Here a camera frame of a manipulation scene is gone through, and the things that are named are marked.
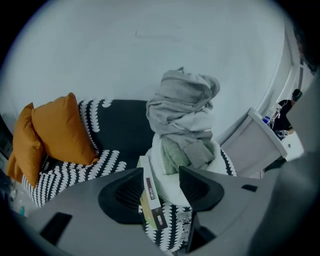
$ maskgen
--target white wall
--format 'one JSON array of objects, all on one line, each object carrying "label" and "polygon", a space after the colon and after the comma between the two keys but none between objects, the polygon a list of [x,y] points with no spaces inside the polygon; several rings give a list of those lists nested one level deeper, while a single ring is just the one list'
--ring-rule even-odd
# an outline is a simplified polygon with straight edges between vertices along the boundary
[{"label": "white wall", "polygon": [[260,103],[284,37],[283,17],[257,0],[50,2],[6,59],[0,113],[17,118],[28,103],[69,92],[148,100],[165,71],[185,66],[220,82],[213,100],[218,138]]}]

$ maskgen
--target folded laundry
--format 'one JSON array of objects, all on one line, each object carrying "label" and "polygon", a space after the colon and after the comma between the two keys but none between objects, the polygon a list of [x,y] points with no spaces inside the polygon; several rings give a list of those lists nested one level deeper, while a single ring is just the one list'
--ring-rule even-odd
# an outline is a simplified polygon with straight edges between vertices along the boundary
[{"label": "folded laundry", "polygon": [[[214,153],[214,144],[209,139],[204,139],[203,144],[210,151],[212,155]],[[164,172],[167,175],[179,173],[179,167],[192,167],[192,164],[185,154],[185,152],[179,147],[178,143],[170,139],[168,136],[163,136],[161,139],[161,157],[164,165]],[[210,163],[204,163],[199,168],[206,170]]]},{"label": "folded laundry", "polygon": [[[154,184],[159,197],[177,206],[189,207],[190,204],[180,188],[179,173],[168,175],[165,168],[165,160],[162,155],[162,142],[165,136],[155,134],[152,141],[152,148],[146,153],[149,157]],[[221,155],[220,146],[213,139],[210,141],[213,146],[214,160],[204,169],[208,172],[226,174],[226,163]]]},{"label": "folded laundry", "polygon": [[151,129],[176,142],[195,168],[215,158],[203,140],[212,138],[210,100],[219,90],[216,78],[181,67],[164,73],[159,91],[146,104]]}]

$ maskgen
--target book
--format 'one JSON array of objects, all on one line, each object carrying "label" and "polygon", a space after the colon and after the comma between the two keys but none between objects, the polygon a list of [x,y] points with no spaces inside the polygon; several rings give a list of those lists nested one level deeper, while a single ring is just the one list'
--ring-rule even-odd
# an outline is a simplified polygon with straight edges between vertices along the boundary
[{"label": "book", "polygon": [[140,198],[145,220],[156,230],[168,227],[161,208],[148,156],[140,156],[137,166],[143,168],[144,190]]}]

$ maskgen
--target green cloth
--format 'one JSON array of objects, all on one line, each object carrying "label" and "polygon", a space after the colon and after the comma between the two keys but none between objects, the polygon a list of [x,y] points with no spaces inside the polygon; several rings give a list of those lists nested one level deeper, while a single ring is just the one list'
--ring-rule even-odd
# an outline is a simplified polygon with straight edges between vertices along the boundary
[{"label": "green cloth", "polygon": [[[214,145],[209,139],[203,140],[205,147],[214,154]],[[162,137],[161,156],[163,160],[164,172],[166,175],[179,173],[179,167],[191,166],[191,162],[178,143],[168,138]],[[209,163],[203,164],[200,169],[206,170]]]}]

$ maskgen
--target orange pillow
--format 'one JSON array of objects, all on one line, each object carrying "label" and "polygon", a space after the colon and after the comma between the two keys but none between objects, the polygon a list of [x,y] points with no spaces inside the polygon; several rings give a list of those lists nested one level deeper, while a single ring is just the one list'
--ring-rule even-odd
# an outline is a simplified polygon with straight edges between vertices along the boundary
[{"label": "orange pillow", "polygon": [[15,154],[12,152],[6,164],[6,174],[17,182],[22,182],[22,171],[18,166]]},{"label": "orange pillow", "polygon": [[33,109],[31,119],[50,157],[82,165],[98,160],[73,93]]},{"label": "orange pillow", "polygon": [[31,123],[31,111],[33,108],[34,105],[32,103],[27,105],[15,123],[13,152],[18,164],[15,170],[16,179],[20,179],[21,174],[19,174],[18,169],[20,167],[30,185],[35,188],[44,148]]}]

